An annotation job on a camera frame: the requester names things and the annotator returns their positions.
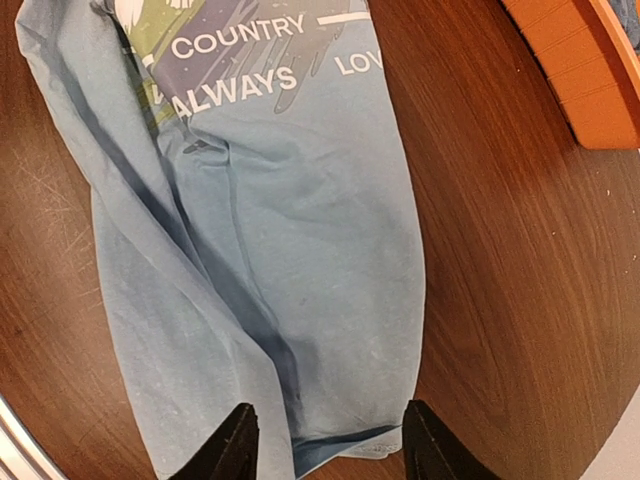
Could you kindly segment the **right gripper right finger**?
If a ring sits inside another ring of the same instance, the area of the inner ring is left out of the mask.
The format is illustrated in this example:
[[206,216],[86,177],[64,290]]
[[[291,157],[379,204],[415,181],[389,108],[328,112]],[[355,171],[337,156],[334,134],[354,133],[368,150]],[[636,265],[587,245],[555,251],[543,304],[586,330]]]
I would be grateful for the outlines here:
[[402,424],[409,480],[497,480],[422,400],[411,400]]

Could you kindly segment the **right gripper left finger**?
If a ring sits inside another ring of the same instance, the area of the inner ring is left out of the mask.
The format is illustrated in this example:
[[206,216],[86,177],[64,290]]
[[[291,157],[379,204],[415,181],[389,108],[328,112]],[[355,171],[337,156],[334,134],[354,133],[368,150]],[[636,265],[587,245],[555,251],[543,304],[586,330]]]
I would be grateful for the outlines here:
[[254,406],[240,403],[170,480],[255,480],[258,445]]

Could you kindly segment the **light blue printed t-shirt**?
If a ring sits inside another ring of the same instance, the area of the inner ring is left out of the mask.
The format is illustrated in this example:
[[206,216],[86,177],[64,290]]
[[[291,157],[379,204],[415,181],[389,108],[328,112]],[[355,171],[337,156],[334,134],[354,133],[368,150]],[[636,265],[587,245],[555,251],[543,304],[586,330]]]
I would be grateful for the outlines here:
[[425,262],[368,4],[26,1],[16,30],[156,474],[241,403],[262,479],[397,452]]

